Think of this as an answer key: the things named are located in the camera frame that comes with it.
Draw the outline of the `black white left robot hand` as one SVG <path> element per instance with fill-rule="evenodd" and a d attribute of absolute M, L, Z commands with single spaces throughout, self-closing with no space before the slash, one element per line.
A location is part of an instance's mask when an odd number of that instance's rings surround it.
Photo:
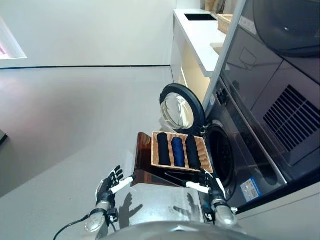
<path fill-rule="evenodd" d="M 96 191 L 96 206 L 101 203 L 109 203 L 112 208 L 115 207 L 116 193 L 122 190 L 127 185 L 131 184 L 136 179 L 136 175 L 132 174 L 124 178 L 121 166 L 116 166 L 107 176 L 107 178 L 100 181 Z"/>

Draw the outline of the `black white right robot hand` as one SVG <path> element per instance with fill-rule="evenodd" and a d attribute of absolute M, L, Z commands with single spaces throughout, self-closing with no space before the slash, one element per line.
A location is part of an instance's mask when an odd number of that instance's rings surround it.
<path fill-rule="evenodd" d="M 193 181 L 184 181 L 183 186 L 186 188 L 191 188 L 200 193 L 208 195 L 210 206 L 215 208 L 218 206 L 226 206 L 230 208 L 226 200 L 226 193 L 223 185 L 218 177 L 203 168 L 200 168 L 200 177 L 204 180 L 204 183 L 196 183 Z"/>

